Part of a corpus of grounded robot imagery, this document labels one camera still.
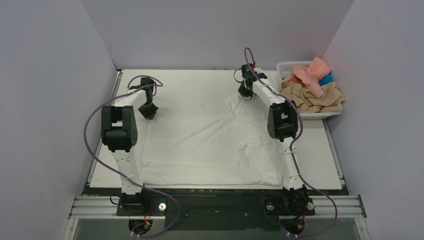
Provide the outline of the white printed t shirt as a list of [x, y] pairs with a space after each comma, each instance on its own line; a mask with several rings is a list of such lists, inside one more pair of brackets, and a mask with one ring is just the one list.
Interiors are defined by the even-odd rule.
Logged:
[[171, 114], [137, 126], [138, 171], [148, 185], [279, 186], [283, 166], [264, 105], [233, 94], [219, 113]]

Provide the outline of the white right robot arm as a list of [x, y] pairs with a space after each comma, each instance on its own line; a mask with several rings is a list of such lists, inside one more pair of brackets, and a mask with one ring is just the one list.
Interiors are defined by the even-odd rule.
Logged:
[[277, 93], [261, 68], [248, 63], [239, 70], [242, 80], [239, 82], [238, 93], [248, 100], [258, 97], [268, 112], [266, 127], [269, 136], [276, 141], [276, 155], [282, 163], [282, 188], [288, 191], [303, 188], [305, 184], [294, 160], [296, 154], [293, 140], [297, 138], [299, 129], [294, 102]]

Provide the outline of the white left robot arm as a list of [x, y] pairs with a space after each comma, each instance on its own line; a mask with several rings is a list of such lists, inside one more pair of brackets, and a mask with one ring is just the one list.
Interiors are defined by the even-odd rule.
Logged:
[[101, 108], [101, 140], [112, 153], [120, 172], [121, 192], [138, 195], [142, 192], [140, 174], [135, 158], [138, 142], [136, 114], [153, 120], [158, 107], [153, 103], [157, 81], [147, 75], [140, 76], [140, 83], [127, 87], [127, 93], [115, 103]]

